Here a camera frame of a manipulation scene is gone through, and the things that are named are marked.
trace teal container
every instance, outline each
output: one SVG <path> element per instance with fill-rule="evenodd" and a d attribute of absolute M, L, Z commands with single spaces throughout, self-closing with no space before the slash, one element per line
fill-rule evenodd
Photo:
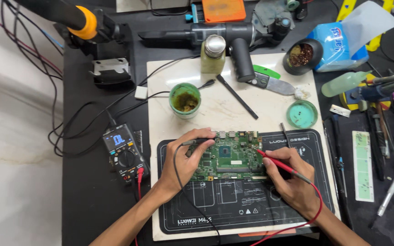
<path fill-rule="evenodd" d="M 308 129 L 317 122 L 317 109 L 309 101 L 298 100 L 290 105 L 287 110 L 287 120 L 290 125 Z"/>
<path fill-rule="evenodd" d="M 169 103 L 177 117 L 191 119 L 201 104 L 200 91 L 193 84 L 180 83 L 170 91 Z"/>

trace multimeter display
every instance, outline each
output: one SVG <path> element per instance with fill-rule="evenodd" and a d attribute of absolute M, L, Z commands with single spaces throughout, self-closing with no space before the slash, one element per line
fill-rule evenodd
<path fill-rule="evenodd" d="M 127 144 L 131 141 L 131 137 L 125 128 L 118 129 L 105 135 L 103 137 L 104 143 L 106 143 L 106 147 L 109 151 L 114 150 Z"/>

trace green bottle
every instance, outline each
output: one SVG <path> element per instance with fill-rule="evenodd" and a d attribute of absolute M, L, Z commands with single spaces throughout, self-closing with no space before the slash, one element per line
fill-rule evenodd
<path fill-rule="evenodd" d="M 210 35 L 200 51 L 202 74 L 220 74 L 226 61 L 226 41 L 222 36 Z"/>
<path fill-rule="evenodd" d="M 327 97 L 333 97 L 343 92 L 347 92 L 357 87 L 361 81 L 366 79 L 369 72 L 349 72 L 338 76 L 337 78 L 325 83 L 322 86 L 322 93 Z"/>

